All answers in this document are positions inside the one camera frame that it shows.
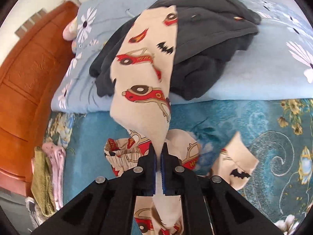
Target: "yellow flower print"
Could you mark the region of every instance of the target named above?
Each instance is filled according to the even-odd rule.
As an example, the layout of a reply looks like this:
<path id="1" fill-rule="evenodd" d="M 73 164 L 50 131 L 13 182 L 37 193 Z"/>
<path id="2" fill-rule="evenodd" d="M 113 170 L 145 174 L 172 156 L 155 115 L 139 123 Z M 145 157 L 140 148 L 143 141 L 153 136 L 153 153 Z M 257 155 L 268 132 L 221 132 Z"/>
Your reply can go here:
<path id="1" fill-rule="evenodd" d="M 274 223 L 283 233 L 284 235 L 292 235 L 296 230 L 297 226 L 300 224 L 295 221 L 295 216 L 288 215 L 284 220 L 279 220 Z"/>
<path id="2" fill-rule="evenodd" d="M 282 128 L 284 128 L 288 125 L 288 122 L 283 117 L 278 118 L 277 121 Z"/>
<path id="3" fill-rule="evenodd" d="M 281 101 L 281 107 L 284 109 L 284 110 L 287 110 L 289 107 L 288 107 L 288 104 L 285 100 L 282 100 Z"/>
<path id="4" fill-rule="evenodd" d="M 299 112 L 300 112 L 300 109 L 299 109 L 300 102 L 298 102 L 295 99 L 290 99 L 290 100 L 288 100 L 288 104 L 289 104 L 290 110 L 292 111 L 292 113 L 294 115 L 299 114 Z"/>
<path id="5" fill-rule="evenodd" d="M 299 176 L 301 184 L 306 184 L 310 181 L 313 172 L 312 156 L 309 149 L 305 146 L 299 161 Z"/>
<path id="6" fill-rule="evenodd" d="M 46 140 L 45 140 L 45 143 L 47 142 L 53 142 L 52 138 L 51 137 L 48 137 Z"/>
<path id="7" fill-rule="evenodd" d="M 302 127 L 301 125 L 299 125 L 298 123 L 297 124 L 293 124 L 292 126 L 292 129 L 294 129 L 294 134 L 295 135 L 301 135 L 302 134 Z"/>
<path id="8" fill-rule="evenodd" d="M 50 119 L 50 121 L 49 121 L 50 127 L 48 127 L 48 129 L 47 129 L 48 130 L 48 134 L 50 136 L 53 136 L 54 134 L 56 134 L 56 129 L 57 129 L 57 126 L 58 126 L 58 123 L 59 123 L 59 120 L 60 120 L 61 116 L 62 116 L 62 113 L 58 112 L 58 114 L 56 115 L 54 121 L 52 119 Z"/>

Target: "white daisy print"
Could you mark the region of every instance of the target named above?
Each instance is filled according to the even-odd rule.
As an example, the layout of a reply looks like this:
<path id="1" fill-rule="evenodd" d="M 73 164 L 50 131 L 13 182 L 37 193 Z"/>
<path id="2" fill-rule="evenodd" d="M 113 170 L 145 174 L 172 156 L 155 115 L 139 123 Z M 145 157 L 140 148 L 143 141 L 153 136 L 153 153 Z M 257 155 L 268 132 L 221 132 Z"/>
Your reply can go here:
<path id="1" fill-rule="evenodd" d="M 283 15 L 287 18 L 287 19 L 289 19 L 292 23 L 294 23 L 296 26 L 302 26 L 302 24 L 299 22 L 299 20 L 297 20 L 296 18 L 294 18 L 294 17 L 292 17 L 292 16 L 290 16 L 290 15 L 288 15 L 288 14 L 285 14 L 285 13 L 283 13 Z"/>
<path id="2" fill-rule="evenodd" d="M 68 76 L 70 75 L 71 71 L 72 71 L 73 69 L 75 69 L 76 64 L 77 64 L 77 60 L 79 60 L 79 59 L 81 58 L 81 53 L 82 53 L 82 52 L 80 52 L 79 54 L 77 54 L 76 57 L 71 60 L 71 63 L 69 64 L 69 67 L 68 67 L 67 72 L 66 72 L 66 74 L 65 74 L 66 77 L 68 77 Z"/>
<path id="3" fill-rule="evenodd" d="M 293 26 L 293 27 L 287 27 L 287 29 L 292 32 L 292 33 L 297 33 L 299 34 L 300 36 L 305 36 L 307 38 L 310 38 L 311 40 L 313 40 L 313 37 L 309 34 L 307 34 L 303 29 L 299 28 L 299 27 L 296 27 L 296 26 Z"/>
<path id="4" fill-rule="evenodd" d="M 78 43 L 83 43 L 87 38 L 88 38 L 88 34 L 91 31 L 91 24 L 94 21 L 95 15 L 96 15 L 97 9 L 91 9 L 89 8 L 87 10 L 87 16 L 85 17 L 85 15 L 83 14 L 81 16 L 81 21 L 82 24 L 79 24 L 77 26 L 77 30 L 78 30 Z"/>
<path id="5" fill-rule="evenodd" d="M 89 46 L 94 46 L 94 45 L 97 45 L 99 43 L 99 41 L 97 39 L 92 39 L 90 42 L 89 42 Z"/>
<path id="6" fill-rule="evenodd" d="M 291 49 L 289 52 L 294 59 L 310 67 L 310 69 L 304 71 L 304 76 L 306 76 L 308 82 L 311 84 L 313 82 L 313 56 L 297 43 L 289 41 L 287 42 L 287 46 Z"/>
<path id="7" fill-rule="evenodd" d="M 260 1 L 264 8 L 266 8 L 267 10 L 269 10 L 268 8 L 274 8 L 274 6 L 278 6 L 278 4 L 269 2 L 267 0 L 257 0 L 257 1 Z"/>
<path id="8" fill-rule="evenodd" d="M 61 90 L 62 95 L 60 95 L 60 96 L 58 97 L 60 109 L 66 110 L 66 96 L 67 96 L 67 94 L 68 94 L 68 90 L 70 89 L 72 83 L 73 83 L 73 80 L 71 80 L 69 83 L 67 83 L 67 84 L 65 85 L 65 88 L 63 88 L 63 89 Z"/>
<path id="9" fill-rule="evenodd" d="M 300 223 L 295 222 L 295 216 L 288 215 L 285 221 L 279 220 L 274 224 L 284 233 L 284 235 L 291 235 L 295 232 Z"/>
<path id="10" fill-rule="evenodd" d="M 262 18 L 272 18 L 270 15 L 268 15 L 268 14 L 265 14 L 265 13 L 263 13 L 263 12 L 261 12 L 261 11 L 256 11 Z"/>

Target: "bed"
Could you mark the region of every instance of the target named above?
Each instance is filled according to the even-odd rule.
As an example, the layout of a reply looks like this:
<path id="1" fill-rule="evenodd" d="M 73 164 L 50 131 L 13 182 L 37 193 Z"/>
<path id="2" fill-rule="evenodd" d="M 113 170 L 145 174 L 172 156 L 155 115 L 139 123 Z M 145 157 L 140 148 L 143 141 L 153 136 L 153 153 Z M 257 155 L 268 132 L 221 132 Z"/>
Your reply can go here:
<path id="1" fill-rule="evenodd" d="M 31 196 L 31 159 L 42 144 L 50 102 L 73 58 L 64 27 L 77 14 L 66 2 L 42 18 L 0 67 L 0 187 Z"/>

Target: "teal patterned blanket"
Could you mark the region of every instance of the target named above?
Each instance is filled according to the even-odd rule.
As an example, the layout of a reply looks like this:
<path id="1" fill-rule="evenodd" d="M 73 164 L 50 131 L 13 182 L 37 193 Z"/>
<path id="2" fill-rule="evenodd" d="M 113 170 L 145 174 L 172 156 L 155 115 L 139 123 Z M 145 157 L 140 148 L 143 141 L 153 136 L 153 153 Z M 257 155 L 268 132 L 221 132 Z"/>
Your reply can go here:
<path id="1" fill-rule="evenodd" d="M 272 222 L 294 215 L 301 222 L 312 206 L 313 99 L 213 100 L 172 106 L 170 129 L 189 131 L 202 145 L 196 166 L 206 174 L 219 151 L 240 131 L 259 164 L 240 193 Z M 66 204 L 97 176 L 114 178 L 103 147 L 128 137 L 108 112 L 53 113 L 46 139 L 67 147 Z M 132 234 L 140 234 L 136 225 Z"/>

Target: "pile of clothes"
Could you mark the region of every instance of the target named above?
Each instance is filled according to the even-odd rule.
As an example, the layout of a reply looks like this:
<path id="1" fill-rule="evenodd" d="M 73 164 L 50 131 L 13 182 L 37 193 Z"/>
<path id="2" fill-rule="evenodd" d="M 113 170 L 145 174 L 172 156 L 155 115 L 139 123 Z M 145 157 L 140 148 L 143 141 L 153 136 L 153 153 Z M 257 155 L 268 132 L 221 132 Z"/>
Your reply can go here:
<path id="1" fill-rule="evenodd" d="M 202 96 L 214 85 L 237 50 L 247 50 L 258 33 L 261 18 L 238 0 L 158 0 L 150 9 L 173 5 L 176 14 L 164 18 L 164 23 L 169 26 L 177 24 L 170 91 L 191 100 Z M 114 94 L 111 64 L 118 58 L 125 36 L 137 18 L 129 20 L 112 35 L 90 66 L 89 73 L 96 78 L 100 97 Z M 132 43 L 141 41 L 145 34 L 143 31 L 134 37 Z M 166 42 L 158 43 L 158 47 L 168 54 L 174 51 Z M 122 59 L 135 64 L 144 59 L 153 60 L 149 56 L 154 54 L 137 50 L 126 53 Z"/>
<path id="2" fill-rule="evenodd" d="M 27 198 L 27 207 L 34 228 L 63 207 L 65 156 L 64 148 L 52 142 L 35 148 L 31 186 L 34 199 Z"/>

